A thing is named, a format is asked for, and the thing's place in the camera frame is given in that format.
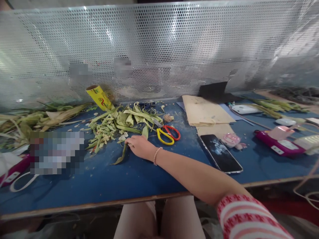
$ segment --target yellow scissor handle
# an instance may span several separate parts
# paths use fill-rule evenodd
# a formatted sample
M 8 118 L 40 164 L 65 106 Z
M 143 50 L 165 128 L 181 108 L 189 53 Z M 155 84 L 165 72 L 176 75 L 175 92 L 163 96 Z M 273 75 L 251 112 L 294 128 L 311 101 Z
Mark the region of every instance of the yellow scissor handle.
M 157 131 L 157 137 L 158 137 L 158 139 L 159 139 L 163 144 L 173 145 L 173 144 L 175 143 L 174 139 L 173 139 L 171 136 L 169 136 L 167 133 L 163 132 L 163 130 L 161 130 L 160 128 L 157 128 L 156 131 Z M 160 137 L 160 134 L 161 134 L 161 133 L 164 134 L 167 138 L 169 138 L 172 142 L 167 143 L 167 142 L 165 142 L 164 140 L 162 140 L 161 137 Z

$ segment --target striped sleeve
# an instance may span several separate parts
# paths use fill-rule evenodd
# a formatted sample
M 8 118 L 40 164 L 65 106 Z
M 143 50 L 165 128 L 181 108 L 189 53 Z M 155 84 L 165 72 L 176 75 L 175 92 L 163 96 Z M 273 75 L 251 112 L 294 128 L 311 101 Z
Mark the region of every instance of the striped sleeve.
M 261 202 L 246 195 L 224 197 L 217 214 L 225 239 L 293 238 Z

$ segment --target red scissor handle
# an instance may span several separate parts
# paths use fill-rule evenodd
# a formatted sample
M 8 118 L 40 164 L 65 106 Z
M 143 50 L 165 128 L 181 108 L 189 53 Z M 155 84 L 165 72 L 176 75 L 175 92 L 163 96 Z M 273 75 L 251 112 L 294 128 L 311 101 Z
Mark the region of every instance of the red scissor handle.
M 164 125 L 163 128 L 166 130 L 166 132 L 167 132 L 168 134 L 170 134 L 170 136 L 171 136 L 175 141 L 180 140 L 180 132 L 179 132 L 177 129 L 175 129 L 175 128 L 169 126 L 169 125 Z M 175 137 L 171 134 L 171 132 L 169 131 L 169 129 L 172 129 L 172 130 L 174 130 L 174 131 L 177 133 L 177 138 L 175 138 Z

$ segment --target blue table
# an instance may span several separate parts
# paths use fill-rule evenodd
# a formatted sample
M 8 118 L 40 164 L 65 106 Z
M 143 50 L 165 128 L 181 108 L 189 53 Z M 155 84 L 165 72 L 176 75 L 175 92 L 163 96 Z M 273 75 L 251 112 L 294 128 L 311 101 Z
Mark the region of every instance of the blue table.
M 187 122 L 186 113 L 174 100 L 165 103 L 165 113 L 175 117 L 169 125 L 180 131 L 181 140 L 173 146 L 166 146 L 161 144 L 157 136 L 153 136 L 155 132 L 152 132 L 149 141 L 165 150 L 211 165 L 198 139 L 196 128 L 189 126 Z M 72 120 L 92 117 L 94 112 L 81 114 Z M 313 113 L 289 115 L 301 118 L 316 116 Z M 275 126 L 273 119 L 261 114 L 247 117 L 269 127 Z M 75 131 L 82 127 L 85 128 L 80 123 L 78 128 L 68 125 L 56 130 L 67 131 L 71 128 Z M 254 138 L 254 130 L 263 130 L 260 126 L 252 126 L 240 120 L 231 127 L 244 143 L 249 144 L 248 148 L 242 151 L 230 150 L 244 169 L 242 173 L 232 177 L 246 187 L 276 183 L 280 180 L 299 180 L 309 173 L 317 159 L 316 156 L 306 155 L 300 155 L 296 159 L 280 157 Z M 85 134 L 85 137 L 91 139 L 93 134 Z M 8 187 L 2 188 L 1 218 L 15 219 L 188 194 L 187 190 L 163 169 L 136 157 L 132 152 L 121 164 L 110 165 L 122 154 L 122 147 L 116 141 L 108 143 L 94 157 L 87 151 L 84 153 L 83 174 L 39 176 L 28 188 L 17 193 L 11 193 Z M 16 188 L 29 179 L 25 177 L 18 181 Z

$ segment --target metal mesh screen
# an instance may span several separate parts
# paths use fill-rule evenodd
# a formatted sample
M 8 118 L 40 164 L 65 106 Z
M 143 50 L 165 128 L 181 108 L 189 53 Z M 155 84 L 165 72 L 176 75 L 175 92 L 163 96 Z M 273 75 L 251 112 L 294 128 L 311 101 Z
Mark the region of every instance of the metal mesh screen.
M 317 85 L 318 12 L 316 0 L 1 12 L 1 106 L 88 102 L 93 84 L 116 102 L 196 95 L 223 80 L 228 92 Z

